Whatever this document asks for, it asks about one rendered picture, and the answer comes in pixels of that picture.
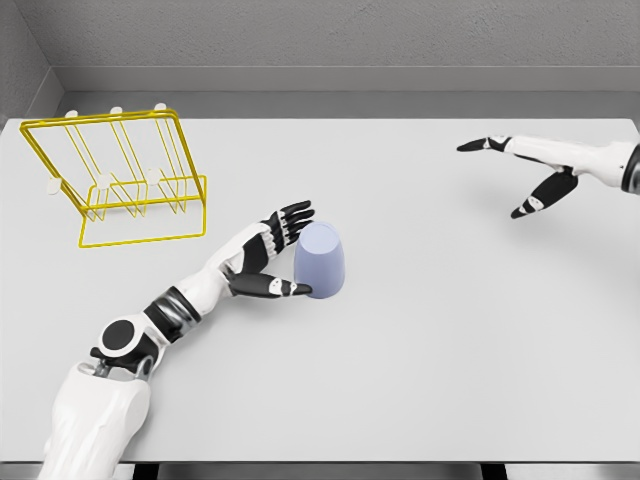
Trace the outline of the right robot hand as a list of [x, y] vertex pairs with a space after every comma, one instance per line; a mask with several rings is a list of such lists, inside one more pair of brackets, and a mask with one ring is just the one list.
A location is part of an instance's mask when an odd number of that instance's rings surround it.
[[511, 212], [512, 219], [522, 218], [545, 210], [571, 193], [578, 185], [578, 177], [592, 175], [605, 180], [603, 163], [595, 147], [531, 136], [488, 136], [457, 147], [459, 152], [494, 150], [541, 163], [553, 169], [522, 204]]

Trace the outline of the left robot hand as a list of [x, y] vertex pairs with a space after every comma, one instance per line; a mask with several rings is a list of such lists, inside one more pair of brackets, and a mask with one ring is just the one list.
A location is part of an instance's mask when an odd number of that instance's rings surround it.
[[266, 274], [264, 269], [297, 242], [302, 230], [313, 223], [314, 213], [310, 200], [297, 202], [275, 210], [231, 240], [226, 245], [231, 249], [216, 261], [230, 294], [269, 299], [311, 294], [310, 285]]

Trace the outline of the lavender cup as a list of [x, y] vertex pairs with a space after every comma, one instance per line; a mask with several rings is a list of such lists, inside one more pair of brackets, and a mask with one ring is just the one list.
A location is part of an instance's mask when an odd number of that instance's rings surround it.
[[312, 298], [329, 298], [341, 290], [345, 257], [340, 236], [331, 224], [315, 221], [301, 230], [294, 254], [294, 280], [309, 285]]

